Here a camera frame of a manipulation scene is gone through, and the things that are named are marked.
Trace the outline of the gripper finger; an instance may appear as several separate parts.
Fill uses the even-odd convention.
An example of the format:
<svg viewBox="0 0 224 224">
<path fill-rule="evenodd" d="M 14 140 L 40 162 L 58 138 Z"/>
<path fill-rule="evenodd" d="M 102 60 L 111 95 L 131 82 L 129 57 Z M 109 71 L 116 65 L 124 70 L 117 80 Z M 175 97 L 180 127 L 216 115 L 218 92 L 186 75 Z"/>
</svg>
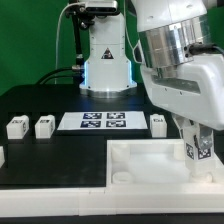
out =
<svg viewBox="0 0 224 224">
<path fill-rule="evenodd" d="M 196 146 L 198 149 L 210 149 L 213 146 L 213 130 L 205 125 L 196 124 Z"/>
<path fill-rule="evenodd" d="M 187 130 L 191 126 L 190 120 L 185 117 L 182 117 L 180 115 L 177 115 L 177 114 L 173 114 L 172 119 L 173 119 L 176 127 L 178 128 L 180 137 L 182 139 L 186 139 L 187 138 Z"/>
</svg>

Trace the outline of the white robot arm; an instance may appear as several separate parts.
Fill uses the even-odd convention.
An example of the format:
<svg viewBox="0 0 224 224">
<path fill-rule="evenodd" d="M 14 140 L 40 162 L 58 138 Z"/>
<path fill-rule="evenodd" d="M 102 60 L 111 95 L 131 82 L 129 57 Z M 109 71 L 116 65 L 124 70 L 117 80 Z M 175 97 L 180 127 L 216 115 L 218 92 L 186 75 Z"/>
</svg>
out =
<svg viewBox="0 0 224 224">
<path fill-rule="evenodd" d="M 124 17 L 115 0 L 83 0 L 90 57 L 81 92 L 115 96 L 136 86 L 121 49 Z M 210 41 L 203 0 L 130 0 L 137 16 L 141 75 L 151 102 L 173 113 L 185 142 L 213 146 L 224 130 L 224 55 Z"/>
</svg>

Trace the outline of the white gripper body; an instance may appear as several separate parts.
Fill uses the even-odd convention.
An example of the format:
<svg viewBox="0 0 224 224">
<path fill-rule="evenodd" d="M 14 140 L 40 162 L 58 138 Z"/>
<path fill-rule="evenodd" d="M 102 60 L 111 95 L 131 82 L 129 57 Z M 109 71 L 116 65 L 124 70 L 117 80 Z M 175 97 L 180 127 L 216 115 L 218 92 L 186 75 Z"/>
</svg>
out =
<svg viewBox="0 0 224 224">
<path fill-rule="evenodd" d="M 224 56 L 202 54 L 177 67 L 177 77 L 160 79 L 140 67 L 151 102 L 164 110 L 224 130 Z"/>
</svg>

